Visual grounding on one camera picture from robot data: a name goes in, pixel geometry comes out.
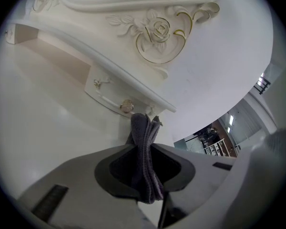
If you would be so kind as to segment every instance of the black slot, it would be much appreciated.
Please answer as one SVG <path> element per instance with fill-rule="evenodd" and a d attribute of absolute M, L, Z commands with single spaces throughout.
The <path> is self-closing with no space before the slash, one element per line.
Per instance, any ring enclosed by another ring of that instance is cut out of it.
<path fill-rule="evenodd" d="M 231 170 L 232 165 L 227 165 L 224 163 L 220 163 L 220 162 L 216 162 L 215 164 L 213 164 L 214 167 L 223 169 L 223 170 Z"/>
<path fill-rule="evenodd" d="M 49 218 L 62 201 L 68 189 L 68 187 L 55 185 L 35 206 L 32 213 L 39 219 L 48 222 Z"/>

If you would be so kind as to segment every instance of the ceiling light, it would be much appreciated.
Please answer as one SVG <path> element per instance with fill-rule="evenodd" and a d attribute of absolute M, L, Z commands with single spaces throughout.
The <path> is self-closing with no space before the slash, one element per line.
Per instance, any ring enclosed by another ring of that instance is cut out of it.
<path fill-rule="evenodd" d="M 230 125 L 232 125 L 232 123 L 233 123 L 233 120 L 234 120 L 234 118 L 233 118 L 233 116 L 230 116 Z"/>

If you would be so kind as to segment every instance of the drawer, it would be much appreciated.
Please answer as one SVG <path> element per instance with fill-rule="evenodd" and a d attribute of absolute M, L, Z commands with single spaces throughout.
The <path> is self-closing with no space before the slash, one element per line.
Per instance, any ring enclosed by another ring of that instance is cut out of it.
<path fill-rule="evenodd" d="M 126 117 L 131 117 L 133 113 L 152 116 L 163 111 L 118 77 L 96 65 L 90 67 L 85 92 L 105 107 Z"/>

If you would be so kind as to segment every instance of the round knob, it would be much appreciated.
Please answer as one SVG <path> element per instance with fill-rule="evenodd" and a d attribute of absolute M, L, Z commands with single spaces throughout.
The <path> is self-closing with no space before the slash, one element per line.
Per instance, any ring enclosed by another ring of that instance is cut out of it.
<path fill-rule="evenodd" d="M 124 100 L 120 106 L 120 109 L 125 113 L 128 114 L 133 110 L 133 103 L 129 99 Z"/>

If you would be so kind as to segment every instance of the gray towel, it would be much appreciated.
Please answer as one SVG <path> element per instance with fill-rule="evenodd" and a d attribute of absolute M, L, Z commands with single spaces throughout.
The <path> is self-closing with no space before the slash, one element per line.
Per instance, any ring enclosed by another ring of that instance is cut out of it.
<path fill-rule="evenodd" d="M 161 122 L 156 116 L 150 121 L 147 115 L 133 114 L 131 117 L 131 133 L 127 144 L 138 146 L 137 166 L 132 178 L 132 187 L 140 192 L 140 201 L 152 204 L 163 199 L 163 185 L 153 170 L 151 144 L 154 142 Z"/>

